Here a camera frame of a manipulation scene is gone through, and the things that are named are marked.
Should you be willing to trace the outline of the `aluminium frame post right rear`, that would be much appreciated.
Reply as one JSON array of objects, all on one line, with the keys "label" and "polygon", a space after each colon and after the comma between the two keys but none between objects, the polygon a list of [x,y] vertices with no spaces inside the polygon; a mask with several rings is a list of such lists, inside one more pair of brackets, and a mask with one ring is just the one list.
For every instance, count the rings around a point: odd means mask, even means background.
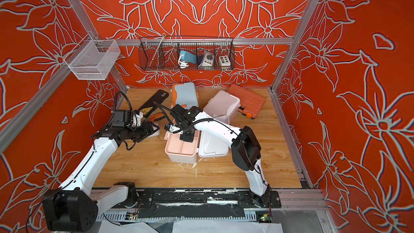
[{"label": "aluminium frame post right rear", "polygon": [[275,79],[270,87],[272,93],[276,93],[276,90],[281,83],[282,77],[287,70],[289,62],[292,60],[293,54],[295,53],[296,49],[299,46],[300,40],[305,33],[306,27],[310,22],[310,18],[312,17],[319,0],[308,0],[308,3],[304,9],[304,13],[302,18],[298,24],[298,27],[295,31],[293,42],[289,46],[284,59],[282,60],[281,64],[279,65],[278,72],[275,76]]}]

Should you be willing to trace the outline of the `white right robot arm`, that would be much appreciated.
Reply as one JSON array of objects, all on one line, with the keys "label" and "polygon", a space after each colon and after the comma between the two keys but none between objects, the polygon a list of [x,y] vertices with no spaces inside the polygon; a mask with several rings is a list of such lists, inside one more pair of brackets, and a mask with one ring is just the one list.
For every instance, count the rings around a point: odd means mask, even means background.
[{"label": "white right robot arm", "polygon": [[270,204],[272,188],[266,181],[262,169],[262,148],[250,127],[227,125],[196,106],[186,110],[180,105],[169,109],[158,102],[154,104],[163,114],[169,112],[174,118],[174,122],[167,119],[165,130],[171,134],[178,134],[180,140],[193,142],[195,132],[200,131],[209,133],[224,143],[231,150],[234,164],[246,173],[252,199],[258,206]]}]

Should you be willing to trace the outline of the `beige button box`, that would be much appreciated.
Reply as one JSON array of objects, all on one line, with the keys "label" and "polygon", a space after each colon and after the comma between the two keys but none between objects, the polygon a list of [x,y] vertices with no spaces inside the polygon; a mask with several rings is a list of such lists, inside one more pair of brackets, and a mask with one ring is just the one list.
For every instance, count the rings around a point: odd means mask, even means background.
[{"label": "beige button box", "polygon": [[218,62],[222,70],[228,70],[229,68],[231,68],[231,61],[227,55],[219,56]]}]

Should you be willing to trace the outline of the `white round-dial device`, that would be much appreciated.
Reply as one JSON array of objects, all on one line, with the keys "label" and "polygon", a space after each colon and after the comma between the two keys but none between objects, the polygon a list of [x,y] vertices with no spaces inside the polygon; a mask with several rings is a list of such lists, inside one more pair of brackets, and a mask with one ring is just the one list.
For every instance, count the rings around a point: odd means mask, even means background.
[{"label": "white round-dial device", "polygon": [[212,68],[214,65],[215,56],[210,52],[204,52],[203,56],[199,59],[199,67],[202,68]]}]

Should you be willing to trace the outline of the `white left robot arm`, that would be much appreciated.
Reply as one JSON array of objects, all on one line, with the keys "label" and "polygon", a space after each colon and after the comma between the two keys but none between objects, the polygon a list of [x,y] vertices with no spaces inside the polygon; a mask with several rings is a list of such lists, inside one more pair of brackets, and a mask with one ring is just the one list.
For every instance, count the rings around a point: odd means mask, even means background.
[{"label": "white left robot arm", "polygon": [[136,110],[113,109],[108,122],[92,135],[92,147],[71,175],[42,198],[49,231],[86,232],[96,219],[116,205],[135,208],[140,204],[135,183],[118,182],[100,194],[93,185],[113,153],[131,140],[137,144],[159,131],[159,126]]}]

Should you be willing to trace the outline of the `orange plastic tool case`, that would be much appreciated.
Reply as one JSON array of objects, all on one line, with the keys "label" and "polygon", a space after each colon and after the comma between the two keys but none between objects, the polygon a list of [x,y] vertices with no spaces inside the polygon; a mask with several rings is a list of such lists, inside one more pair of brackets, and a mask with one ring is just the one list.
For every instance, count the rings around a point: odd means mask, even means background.
[{"label": "orange plastic tool case", "polygon": [[240,99],[238,111],[249,119],[255,119],[265,103],[264,97],[237,85],[231,85],[227,93]]}]

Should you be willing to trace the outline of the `aluminium frame post left rear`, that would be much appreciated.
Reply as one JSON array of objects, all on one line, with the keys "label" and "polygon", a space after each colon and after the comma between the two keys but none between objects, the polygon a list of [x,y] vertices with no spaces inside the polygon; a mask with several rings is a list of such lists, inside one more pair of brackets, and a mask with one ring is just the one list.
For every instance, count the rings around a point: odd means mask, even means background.
[{"label": "aluminium frame post left rear", "polygon": [[[83,28],[85,29],[87,33],[85,38],[82,39],[82,42],[80,43],[80,45],[82,45],[86,41],[95,41],[97,43],[97,46],[109,46],[108,41],[115,41],[115,40],[103,40],[100,38],[97,32],[97,29],[92,24],[92,21],[89,18],[80,0],[68,0],[68,1],[71,4],[73,11],[77,15],[78,20],[80,21],[81,25],[83,26]],[[124,80],[122,79],[120,72],[115,67],[115,64],[109,75],[113,76],[120,90],[122,90],[123,92],[126,92],[128,90],[128,87],[126,86]]]}]

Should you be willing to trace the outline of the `orange black pliers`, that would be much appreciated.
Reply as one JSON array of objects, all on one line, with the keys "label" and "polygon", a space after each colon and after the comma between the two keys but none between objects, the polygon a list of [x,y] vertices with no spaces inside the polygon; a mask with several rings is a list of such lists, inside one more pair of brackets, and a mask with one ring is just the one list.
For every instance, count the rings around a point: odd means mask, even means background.
[{"label": "orange black pliers", "polygon": [[164,113],[158,112],[158,113],[155,113],[154,115],[150,116],[149,120],[154,123],[154,122],[157,122],[157,121],[161,121],[165,118],[166,118],[166,115]]}]

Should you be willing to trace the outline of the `aluminium frame post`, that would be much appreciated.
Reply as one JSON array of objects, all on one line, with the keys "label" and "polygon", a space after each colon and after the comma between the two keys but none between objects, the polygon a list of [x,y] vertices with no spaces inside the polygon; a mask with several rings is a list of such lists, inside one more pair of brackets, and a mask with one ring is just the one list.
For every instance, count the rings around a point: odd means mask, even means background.
[{"label": "aluminium frame post", "polygon": [[[97,43],[97,46],[109,46],[108,41],[115,41],[115,40],[103,40],[100,38],[97,32],[97,29],[92,24],[92,21],[89,18],[80,0],[68,0],[68,1],[71,4],[73,11],[77,15],[78,20],[80,21],[81,25],[83,26],[83,28],[85,29],[87,33],[85,38],[82,39],[82,42],[80,43],[80,45],[82,45],[86,41],[95,41]],[[115,64],[109,75],[113,76],[120,90],[122,90],[123,92],[126,92],[128,90],[128,87],[126,86],[124,80],[122,79],[120,72],[115,67]]]},{"label": "aluminium frame post", "polygon": [[310,22],[310,18],[312,17],[319,0],[308,0],[308,3],[304,9],[304,13],[302,18],[298,24],[298,27],[295,31],[293,42],[289,46],[284,59],[282,60],[281,64],[279,65],[278,72],[275,76],[275,79],[270,87],[272,93],[276,93],[276,90],[281,83],[282,77],[287,70],[289,62],[292,60],[293,54],[295,53],[296,49],[299,46],[300,40],[305,33],[306,27]]}]

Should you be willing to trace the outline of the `aluminium left side rail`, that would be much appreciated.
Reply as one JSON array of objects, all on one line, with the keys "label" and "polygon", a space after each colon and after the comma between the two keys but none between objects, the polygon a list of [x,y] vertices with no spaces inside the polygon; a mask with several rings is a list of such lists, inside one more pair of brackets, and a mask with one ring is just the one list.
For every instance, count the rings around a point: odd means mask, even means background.
[{"label": "aluminium left side rail", "polygon": [[1,154],[16,139],[24,127],[32,120],[49,98],[71,73],[67,64],[59,70],[38,90],[38,92],[23,106],[23,108],[1,130]]}]

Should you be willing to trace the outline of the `black tool case yellow label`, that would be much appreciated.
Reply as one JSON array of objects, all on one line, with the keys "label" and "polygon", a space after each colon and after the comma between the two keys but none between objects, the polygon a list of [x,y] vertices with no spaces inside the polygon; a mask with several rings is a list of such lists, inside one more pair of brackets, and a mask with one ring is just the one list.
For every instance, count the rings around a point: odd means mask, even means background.
[{"label": "black tool case yellow label", "polygon": [[169,93],[164,90],[158,90],[154,93],[141,107],[139,107],[136,113],[142,113],[144,118],[149,118],[151,114],[157,109],[155,102],[162,104],[169,97]]}]

